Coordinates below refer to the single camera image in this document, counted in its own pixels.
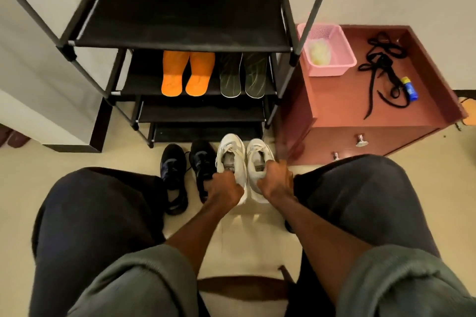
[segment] forearm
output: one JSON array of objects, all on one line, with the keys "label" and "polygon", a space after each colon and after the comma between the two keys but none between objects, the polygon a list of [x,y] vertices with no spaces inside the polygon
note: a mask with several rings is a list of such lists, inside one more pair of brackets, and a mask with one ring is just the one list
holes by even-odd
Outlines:
[{"label": "forearm", "polygon": [[207,202],[195,217],[165,242],[189,260],[196,275],[199,274],[211,236],[226,212],[219,204]]},{"label": "forearm", "polygon": [[355,261],[372,246],[320,218],[294,196],[276,199],[275,207],[293,228],[314,272],[335,304]]}]

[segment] blue glue stick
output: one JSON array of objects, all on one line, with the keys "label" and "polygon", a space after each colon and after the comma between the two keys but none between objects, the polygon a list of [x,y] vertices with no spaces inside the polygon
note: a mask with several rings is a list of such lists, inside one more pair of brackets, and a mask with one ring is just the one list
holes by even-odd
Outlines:
[{"label": "blue glue stick", "polygon": [[405,88],[407,89],[408,95],[410,96],[410,101],[414,102],[414,101],[418,100],[418,94],[417,94],[417,92],[415,92],[415,89],[413,87],[413,84],[412,84],[410,78],[403,77],[401,79],[401,81],[402,81],[403,85],[405,85]]}]

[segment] leg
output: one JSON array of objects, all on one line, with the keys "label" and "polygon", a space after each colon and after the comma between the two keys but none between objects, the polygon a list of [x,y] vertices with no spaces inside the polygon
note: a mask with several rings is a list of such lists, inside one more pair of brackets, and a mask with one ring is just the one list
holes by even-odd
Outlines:
[{"label": "leg", "polygon": [[[439,256],[418,196],[400,166],[384,157],[366,155],[323,168],[324,173],[317,169],[295,177],[295,194],[301,203],[370,244],[397,244]],[[323,316],[335,315],[303,253],[287,315],[313,311],[316,301]]]},{"label": "leg", "polygon": [[61,178],[35,221],[30,316],[65,316],[105,267],[165,241],[166,201],[154,176],[90,168]]}]

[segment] white sneaker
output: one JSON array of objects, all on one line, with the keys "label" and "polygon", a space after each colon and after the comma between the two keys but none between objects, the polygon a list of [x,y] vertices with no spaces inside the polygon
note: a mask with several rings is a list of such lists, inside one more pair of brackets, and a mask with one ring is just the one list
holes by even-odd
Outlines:
[{"label": "white sneaker", "polygon": [[260,139],[253,139],[246,149],[248,167],[248,183],[251,197],[258,203],[269,203],[261,194],[256,182],[265,178],[265,166],[268,160],[274,160],[273,152],[269,146]]},{"label": "white sneaker", "polygon": [[235,174],[236,182],[243,187],[245,192],[238,202],[238,206],[245,203],[248,196],[245,150],[245,145],[238,135],[227,134],[220,142],[215,161],[218,173],[231,170]]}]

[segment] drawer knob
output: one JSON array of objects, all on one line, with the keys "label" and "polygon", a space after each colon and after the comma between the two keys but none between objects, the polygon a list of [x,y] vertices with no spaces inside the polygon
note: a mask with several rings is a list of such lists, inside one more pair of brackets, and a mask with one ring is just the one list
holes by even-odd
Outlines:
[{"label": "drawer knob", "polygon": [[362,134],[357,135],[356,147],[365,147],[366,145],[368,145],[368,142],[364,140],[364,136]]}]

